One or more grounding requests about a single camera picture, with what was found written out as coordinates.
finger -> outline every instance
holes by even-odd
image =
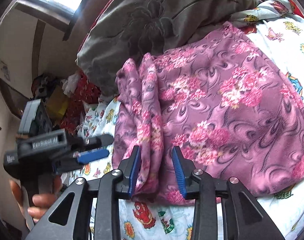
[[[33,203],[36,207],[40,208],[50,208],[56,201],[56,196],[54,194],[36,194],[33,196]]]
[[[24,215],[22,190],[20,189],[19,185],[12,179],[9,180],[9,183],[13,196],[18,203],[19,209],[21,213]]]
[[[53,180],[53,193],[56,194],[62,189],[62,180],[60,176],[56,176]]]
[[[16,139],[28,139],[29,135],[27,134],[15,134]]]
[[[38,208],[38,207],[29,207],[27,209],[27,212],[32,218],[40,219],[45,212],[47,211],[47,208]]]

plastic bag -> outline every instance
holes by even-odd
[[[79,73],[69,76],[62,86],[65,95],[71,97],[74,94],[80,78]]]

human hand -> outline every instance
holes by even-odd
[[[19,209],[24,215],[24,209],[23,209],[23,197],[22,197],[22,190],[20,186],[10,179],[10,189],[18,203]],[[39,221],[39,219],[45,214],[45,212],[50,208],[51,205],[56,201],[56,193],[60,191],[62,188],[62,181],[60,176],[56,176],[53,180],[53,194],[46,193],[46,194],[36,194],[33,196],[33,203],[34,207],[29,207],[27,209],[29,215],[33,218],[34,222],[36,223]]]

black gripper frame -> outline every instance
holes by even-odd
[[[130,199],[135,189],[141,152],[100,179],[77,178],[36,223],[26,240],[88,240],[91,206],[97,197],[94,240],[121,240],[119,199]]]
[[[184,174],[185,199],[195,199],[191,240],[218,239],[216,197],[221,198],[224,240],[284,240],[263,207],[237,178],[215,179],[196,169],[191,160],[183,157],[179,146],[173,148],[172,158],[173,154]]]

metal screw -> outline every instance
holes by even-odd
[[[231,182],[232,184],[237,184],[237,183],[239,182],[239,179],[236,178],[236,177],[231,177],[231,178],[230,178],[230,182]]]
[[[112,171],[113,176],[119,176],[121,173],[122,173],[122,171],[118,170],[118,169],[115,169],[115,170]]]
[[[195,175],[202,175],[202,174],[203,174],[203,171],[202,171],[201,169],[195,169],[195,170],[193,171],[193,173],[194,173]]]
[[[75,183],[76,183],[77,185],[82,185],[82,184],[84,183],[84,181],[85,181],[85,179],[83,179],[83,178],[77,178],[77,179],[75,180]]]

